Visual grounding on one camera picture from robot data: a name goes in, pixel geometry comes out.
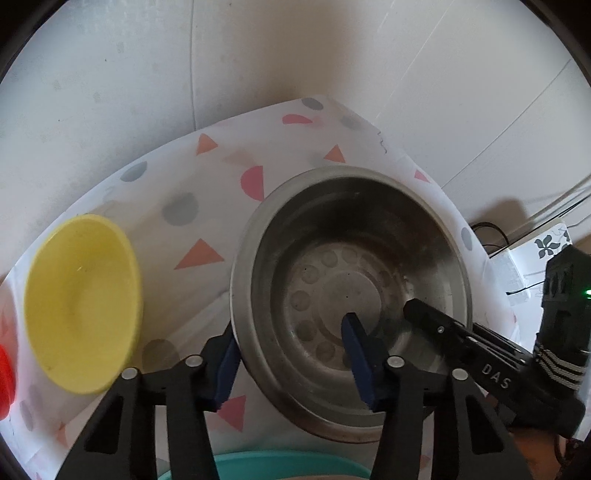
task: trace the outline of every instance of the red object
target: red object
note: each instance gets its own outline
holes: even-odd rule
[[[0,345],[0,420],[8,417],[10,405],[14,402],[16,383],[10,359],[3,346]]]

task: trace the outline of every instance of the black robotic device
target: black robotic device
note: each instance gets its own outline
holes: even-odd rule
[[[490,330],[459,322],[413,299],[404,316],[439,348],[449,374],[420,371],[391,356],[354,313],[342,339],[361,399],[385,412],[372,480],[415,480],[422,425],[434,412],[433,480],[530,480],[506,425],[570,437],[584,415],[577,397],[589,356],[591,258],[567,247],[548,262],[543,321],[534,354]],[[99,404],[57,480],[155,480],[154,407],[166,405],[174,480],[218,480],[204,411],[228,398],[240,363],[230,325],[169,370],[126,369]],[[480,385],[494,395],[496,411]],[[591,478],[591,434],[562,480]]]

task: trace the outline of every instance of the metal bowl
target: metal bowl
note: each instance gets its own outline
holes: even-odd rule
[[[465,268],[441,219],[364,168],[318,168],[272,192],[230,283],[234,333],[259,388],[295,425],[338,442],[377,441],[384,422],[355,388],[340,338],[347,312],[428,371],[446,366],[402,318],[404,303],[416,297],[471,325]]]

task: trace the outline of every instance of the white wall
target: white wall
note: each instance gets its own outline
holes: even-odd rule
[[[315,93],[508,231],[589,167],[589,88],[518,0],[70,0],[0,84],[0,275],[122,165]]]

